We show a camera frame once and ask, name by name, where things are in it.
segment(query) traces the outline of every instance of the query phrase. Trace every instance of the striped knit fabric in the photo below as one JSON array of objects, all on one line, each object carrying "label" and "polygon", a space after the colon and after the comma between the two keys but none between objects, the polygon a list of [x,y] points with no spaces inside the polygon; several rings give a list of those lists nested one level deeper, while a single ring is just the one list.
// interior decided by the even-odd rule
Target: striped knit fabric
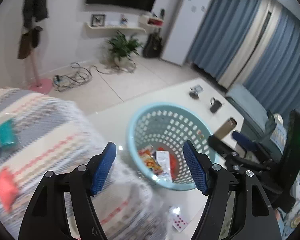
[{"label": "striped knit fabric", "polygon": [[[17,145],[0,153],[0,171],[7,168],[13,174],[19,195],[10,213],[0,202],[0,221],[18,239],[23,215],[44,173],[71,172],[101,154],[106,142],[69,101],[28,90],[0,89],[0,118],[5,113],[14,114]],[[71,233],[79,239],[69,194],[65,200]],[[167,208],[119,157],[92,202],[109,239],[165,239]]]}]

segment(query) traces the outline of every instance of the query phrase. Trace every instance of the blue curtain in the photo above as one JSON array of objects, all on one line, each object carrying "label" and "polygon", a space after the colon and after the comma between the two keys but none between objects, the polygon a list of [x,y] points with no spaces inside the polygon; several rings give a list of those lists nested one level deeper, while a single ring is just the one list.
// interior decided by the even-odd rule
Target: blue curtain
[{"label": "blue curtain", "polygon": [[244,86],[285,125],[293,109],[300,110],[300,21],[282,9],[277,29]]},{"label": "blue curtain", "polygon": [[241,46],[261,0],[213,0],[188,60],[219,80]]}]

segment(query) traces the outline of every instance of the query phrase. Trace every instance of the playing card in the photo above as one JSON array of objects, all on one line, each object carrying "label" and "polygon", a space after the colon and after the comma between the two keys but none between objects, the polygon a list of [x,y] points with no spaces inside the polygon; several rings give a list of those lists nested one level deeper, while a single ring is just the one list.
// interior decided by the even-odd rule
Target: playing card
[{"label": "playing card", "polygon": [[181,212],[173,214],[173,226],[176,230],[181,232],[189,224],[188,218],[186,218]]}]

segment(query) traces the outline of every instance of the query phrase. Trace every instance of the black jacket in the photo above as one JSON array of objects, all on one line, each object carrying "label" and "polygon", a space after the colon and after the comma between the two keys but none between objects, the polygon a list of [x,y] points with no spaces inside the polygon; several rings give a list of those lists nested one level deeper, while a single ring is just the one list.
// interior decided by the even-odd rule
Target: black jacket
[{"label": "black jacket", "polygon": [[25,0],[23,5],[23,25],[28,30],[32,28],[32,17],[36,22],[48,18],[46,0]]}]

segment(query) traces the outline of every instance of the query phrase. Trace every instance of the light blue plastic basket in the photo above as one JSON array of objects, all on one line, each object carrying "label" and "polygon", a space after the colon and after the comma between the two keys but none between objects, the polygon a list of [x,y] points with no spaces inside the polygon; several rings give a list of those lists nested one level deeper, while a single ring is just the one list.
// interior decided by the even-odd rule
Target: light blue plastic basket
[{"label": "light blue plastic basket", "polygon": [[[205,123],[190,110],[174,104],[155,103],[140,109],[130,121],[128,147],[133,161],[148,179],[165,188],[191,190],[196,186],[183,156],[183,143],[190,140],[199,153],[206,154],[214,163],[216,152],[207,143],[210,135]],[[175,181],[158,179],[144,165],[138,150],[148,145],[155,149],[163,147],[175,154],[179,165]]]}]

